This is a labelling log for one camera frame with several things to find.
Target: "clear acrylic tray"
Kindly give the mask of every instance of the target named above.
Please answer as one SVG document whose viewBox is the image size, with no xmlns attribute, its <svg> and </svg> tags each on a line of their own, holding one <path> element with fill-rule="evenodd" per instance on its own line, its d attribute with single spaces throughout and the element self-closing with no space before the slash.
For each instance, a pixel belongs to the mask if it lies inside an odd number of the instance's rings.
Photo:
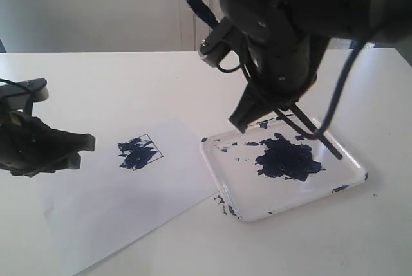
<svg viewBox="0 0 412 276">
<path fill-rule="evenodd" d="M 297 118 L 291 120 L 304 129 Z M 253 125 L 245 134 L 204 138 L 201 150 L 224 212 L 255 221 L 366 181 L 367 170 L 329 132 L 325 136 L 343 159 L 276 120 Z"/>
</svg>

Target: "white paper sheet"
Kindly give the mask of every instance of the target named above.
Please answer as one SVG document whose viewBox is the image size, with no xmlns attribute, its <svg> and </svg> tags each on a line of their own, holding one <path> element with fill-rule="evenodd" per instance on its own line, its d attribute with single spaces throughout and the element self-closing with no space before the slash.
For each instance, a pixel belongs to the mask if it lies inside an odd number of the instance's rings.
<svg viewBox="0 0 412 276">
<path fill-rule="evenodd" d="M 135 171 L 120 168 L 118 143 L 146 133 L 163 157 Z M 82 153 L 81 170 L 36 176 L 45 218 L 71 275 L 216 192 L 199 139 L 178 120 L 106 146 L 98 142 L 95 152 Z"/>
</svg>

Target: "paint drawing on paper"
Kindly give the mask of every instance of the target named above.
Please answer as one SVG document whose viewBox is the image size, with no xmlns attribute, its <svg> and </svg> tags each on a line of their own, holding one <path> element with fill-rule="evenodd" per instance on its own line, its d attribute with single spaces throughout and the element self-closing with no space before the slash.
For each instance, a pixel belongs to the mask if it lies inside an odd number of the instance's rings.
<svg viewBox="0 0 412 276">
<path fill-rule="evenodd" d="M 160 158 L 163 154 L 159 151 L 154 141 L 148 134 L 139 136 L 125 143 L 119 143 L 120 157 L 124 158 L 120 168 L 136 171 L 144 168 Z"/>
</svg>

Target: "white wall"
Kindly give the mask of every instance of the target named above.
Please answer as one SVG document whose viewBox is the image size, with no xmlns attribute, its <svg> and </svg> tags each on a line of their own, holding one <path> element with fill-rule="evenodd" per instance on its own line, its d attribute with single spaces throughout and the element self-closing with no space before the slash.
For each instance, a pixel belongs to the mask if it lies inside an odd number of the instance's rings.
<svg viewBox="0 0 412 276">
<path fill-rule="evenodd" d="M 0 9 L 9 52 L 194 48 L 184 0 L 0 0 Z"/>
</svg>

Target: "white table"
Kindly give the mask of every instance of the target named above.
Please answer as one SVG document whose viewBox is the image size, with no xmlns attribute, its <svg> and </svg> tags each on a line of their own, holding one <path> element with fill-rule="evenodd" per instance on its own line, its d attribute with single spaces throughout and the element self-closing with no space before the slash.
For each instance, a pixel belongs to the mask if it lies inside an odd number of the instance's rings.
<svg viewBox="0 0 412 276">
<path fill-rule="evenodd" d="M 306 112 L 323 116 L 347 55 L 328 51 Z M 0 77 L 46 78 L 50 99 L 34 115 L 98 140 L 99 124 L 122 125 L 135 109 L 147 122 L 177 116 L 199 138 L 227 131 L 245 86 L 240 72 L 221 74 L 195 52 L 0 55 Z M 255 223 L 209 198 L 85 274 L 411 275 L 411 86 L 395 50 L 366 50 L 353 69 L 333 131 L 368 168 L 365 184 Z M 0 174 L 0 207 L 0 275 L 64 275 L 34 180 Z"/>
</svg>

